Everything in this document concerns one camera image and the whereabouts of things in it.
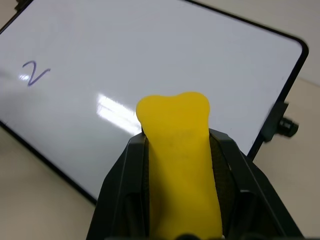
yellow object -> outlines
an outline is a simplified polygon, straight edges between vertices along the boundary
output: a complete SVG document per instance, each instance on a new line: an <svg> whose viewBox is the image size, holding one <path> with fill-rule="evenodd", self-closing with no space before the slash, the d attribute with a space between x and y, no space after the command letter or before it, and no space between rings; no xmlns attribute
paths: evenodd
<svg viewBox="0 0 320 240"><path fill-rule="evenodd" d="M137 104L149 141L151 238L222 237L209 112L208 99L197 92L147 96Z"/></svg>

handwritten number 2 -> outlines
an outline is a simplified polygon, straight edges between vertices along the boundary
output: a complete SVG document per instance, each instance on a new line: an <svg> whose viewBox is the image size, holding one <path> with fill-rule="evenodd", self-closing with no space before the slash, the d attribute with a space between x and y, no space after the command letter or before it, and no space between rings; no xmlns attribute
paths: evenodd
<svg viewBox="0 0 320 240"><path fill-rule="evenodd" d="M46 72L50 72L51 69L48 68L48 69L44 70L38 77L35 78L35 80L33 80L34 76L35 76L35 73L36 73L36 69L37 69L37 63L35 61L33 61L33 60L32 61L28 61L25 64L23 64L22 67L24 68L25 66L27 66L29 64L33 64L33 71L32 71L30 80L28 82L28 86L30 87L30 86L32 86L32 84L34 84L36 81L38 81L43 75L45 75Z"/></svg>

black plastic housing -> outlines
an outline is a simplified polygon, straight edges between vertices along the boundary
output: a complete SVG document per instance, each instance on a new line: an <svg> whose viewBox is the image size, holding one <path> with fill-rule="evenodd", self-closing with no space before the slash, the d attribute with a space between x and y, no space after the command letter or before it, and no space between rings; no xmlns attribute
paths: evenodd
<svg viewBox="0 0 320 240"><path fill-rule="evenodd" d="M224 236L303 238L267 177L227 134L212 129L209 133ZM106 176L87 240L148 238L148 173L148 139L141 133L130 139Z"/></svg>

black frame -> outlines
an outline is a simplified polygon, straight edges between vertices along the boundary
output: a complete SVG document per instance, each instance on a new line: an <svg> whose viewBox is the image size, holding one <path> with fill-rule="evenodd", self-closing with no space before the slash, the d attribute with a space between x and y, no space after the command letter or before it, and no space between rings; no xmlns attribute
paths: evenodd
<svg viewBox="0 0 320 240"><path fill-rule="evenodd" d="M26 0L24 3L20 3L21 7L19 8L19 11L0 29L0 34L6 30L7 27L9 27L9 25L29 6L29 4L32 2L33 0ZM295 37L295 36L292 36L292 35L289 35L289 34L286 34L286 33L283 33L283 32L280 32L276 29L273 29L273 28L270 28L270 27L267 27L267 26L264 26L264 25L261 25L259 23L256 23L256 22L253 22L253 21L250 21L250 20L247 20L245 18L242 18L242 17L239 17L239 16L236 16L234 14L231 14L231 13L228 13L228 12L225 12L225 11L222 11L222 10L219 10L217 8L214 8L214 7L211 7L211 6L207 6L205 4L202 4L202 3L199 3L199 2L196 2L194 0L179 0L179 1L185 1L185 2L188 2L190 4L194 4L194 5L197 5L197 6L200 6L200 7L203 7L203 8L206 8L206 9L209 9L209 10L212 10L216 13L219 13L219 14L222 14L222 15L225 15L225 16L228 16L230 18L233 18L233 19L237 19L241 22L244 22L244 23L248 23L248 24L251 24L251 25L254 25L256 27L259 27L259 28L262 28L262 29L265 29L267 31L270 31L272 33L275 33L275 34L278 34L278 35L281 35L283 37L286 37L286 38L289 38L289 39L292 39L292 40L295 40L297 41L301 47L302 47L302 52L301 52L301 55L298 59L298 61L296 62L294 68L292 69L292 72L289 76L289 78L287 79L281 93L279 94L276 102L284 102L291 87L293 86L303 64L305 63L306 59L307 59L307 56L309 54L309 48L307 46L307 44L300 38L298 37ZM84 189L82 189L77 183L75 183L72 179L70 179L67 175L65 175L61 170L59 170L56 166L54 166L54 164L52 164L48 159L46 159L40 152L38 152L36 149L34 149L27 141L25 141L24 139L22 139L19 135L17 135L13 130L11 130L10 128L8 128L6 126L5 123L1 122L0 121L0 127L2 127L4 130L6 130L9 134L11 134L14 138L16 138L20 143L22 143L27 149L29 149L32 153L34 153L39 159L41 159L45 164L47 164L51 169L53 169L56 173L58 173L62 178L64 178L69 184L71 184L73 187L75 187L82 195L84 195L90 202L96 204L97 200L92 197L89 193L87 193ZM261 132L258 134L258 136L256 137L247 157L249 159L251 159L253 161L253 159L255 158L255 156L257 155L262 143L264 142L264 138L261 134Z"/></svg>

white surface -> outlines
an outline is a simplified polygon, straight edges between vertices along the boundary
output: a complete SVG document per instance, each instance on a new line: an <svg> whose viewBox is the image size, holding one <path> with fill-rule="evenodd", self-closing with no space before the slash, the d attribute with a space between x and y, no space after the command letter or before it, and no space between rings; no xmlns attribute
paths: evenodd
<svg viewBox="0 0 320 240"><path fill-rule="evenodd" d="M0 119L97 197L139 99L201 92L248 153L301 51L179 0L34 0L0 35Z"/></svg>
<svg viewBox="0 0 320 240"><path fill-rule="evenodd" d="M300 77L320 86L319 0L199 0L305 40L310 53Z"/></svg>

